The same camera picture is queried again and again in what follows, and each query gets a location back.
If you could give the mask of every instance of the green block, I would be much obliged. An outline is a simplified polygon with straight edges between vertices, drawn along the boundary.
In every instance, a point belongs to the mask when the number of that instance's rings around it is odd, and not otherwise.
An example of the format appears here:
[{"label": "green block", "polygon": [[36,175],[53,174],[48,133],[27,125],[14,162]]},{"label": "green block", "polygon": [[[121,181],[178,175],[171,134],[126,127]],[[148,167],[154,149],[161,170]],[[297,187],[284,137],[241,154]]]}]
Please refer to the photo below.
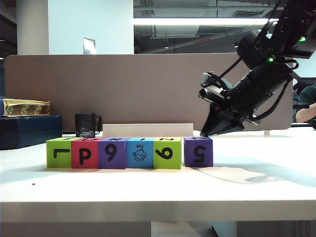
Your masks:
[{"label": "green block", "polygon": [[181,137],[154,140],[154,169],[181,169]]},{"label": "green block", "polygon": [[81,137],[59,137],[46,141],[47,168],[71,168],[71,141]]}]

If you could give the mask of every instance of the person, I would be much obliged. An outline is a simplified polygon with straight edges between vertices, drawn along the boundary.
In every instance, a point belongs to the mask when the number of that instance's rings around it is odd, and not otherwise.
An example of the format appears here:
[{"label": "person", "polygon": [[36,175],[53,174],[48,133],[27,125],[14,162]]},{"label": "person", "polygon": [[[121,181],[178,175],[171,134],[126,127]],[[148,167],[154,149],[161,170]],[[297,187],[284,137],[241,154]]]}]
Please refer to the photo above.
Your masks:
[{"label": "person", "polygon": [[307,86],[301,91],[298,103],[309,104],[310,107],[297,111],[297,122],[310,122],[310,120],[316,119],[316,84]]}]

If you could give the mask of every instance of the gold patterned box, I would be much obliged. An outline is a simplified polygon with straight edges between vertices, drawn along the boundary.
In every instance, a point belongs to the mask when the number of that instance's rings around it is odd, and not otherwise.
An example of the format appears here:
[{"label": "gold patterned box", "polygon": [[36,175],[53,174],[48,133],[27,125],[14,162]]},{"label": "gold patterned box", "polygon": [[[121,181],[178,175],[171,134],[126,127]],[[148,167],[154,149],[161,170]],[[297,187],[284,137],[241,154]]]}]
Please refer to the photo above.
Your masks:
[{"label": "gold patterned box", "polygon": [[0,116],[37,116],[50,114],[50,101],[1,99]]}]

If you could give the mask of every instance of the foam block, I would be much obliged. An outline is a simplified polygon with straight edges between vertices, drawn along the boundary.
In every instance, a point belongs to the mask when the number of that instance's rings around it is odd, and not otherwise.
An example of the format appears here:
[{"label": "foam block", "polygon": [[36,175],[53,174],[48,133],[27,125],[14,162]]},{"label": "foam block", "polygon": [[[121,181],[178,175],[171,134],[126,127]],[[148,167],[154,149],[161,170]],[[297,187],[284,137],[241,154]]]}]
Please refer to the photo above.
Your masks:
[{"label": "foam block", "polygon": [[181,168],[181,137],[159,137],[154,140],[154,168]]},{"label": "foam block", "polygon": [[184,137],[184,165],[213,166],[213,140],[208,137]]},{"label": "foam block", "polygon": [[71,142],[72,168],[98,168],[98,141],[103,138],[81,138]]},{"label": "foam block", "polygon": [[71,142],[80,137],[60,137],[46,141],[47,168],[71,168]]},{"label": "foam block", "polygon": [[154,167],[154,137],[133,137],[126,142],[127,168]]},{"label": "foam block", "polygon": [[126,169],[126,137],[99,140],[99,168]]}]

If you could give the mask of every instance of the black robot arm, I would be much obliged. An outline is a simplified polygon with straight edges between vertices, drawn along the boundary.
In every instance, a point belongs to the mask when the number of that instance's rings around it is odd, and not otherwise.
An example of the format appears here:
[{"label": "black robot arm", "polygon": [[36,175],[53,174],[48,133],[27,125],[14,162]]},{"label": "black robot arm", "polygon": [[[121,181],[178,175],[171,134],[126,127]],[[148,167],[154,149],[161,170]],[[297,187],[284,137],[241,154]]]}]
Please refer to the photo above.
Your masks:
[{"label": "black robot arm", "polygon": [[[268,21],[261,31],[250,32],[241,39],[239,59],[223,74],[203,73],[199,97],[210,103],[210,112],[202,136],[241,131],[244,121],[259,124],[274,111],[293,79],[298,63],[287,58],[310,58],[316,50],[316,0],[287,1],[269,39],[266,35],[272,24]],[[251,71],[232,85],[223,76],[241,60]],[[280,89],[272,107],[255,115],[257,108]]]}]

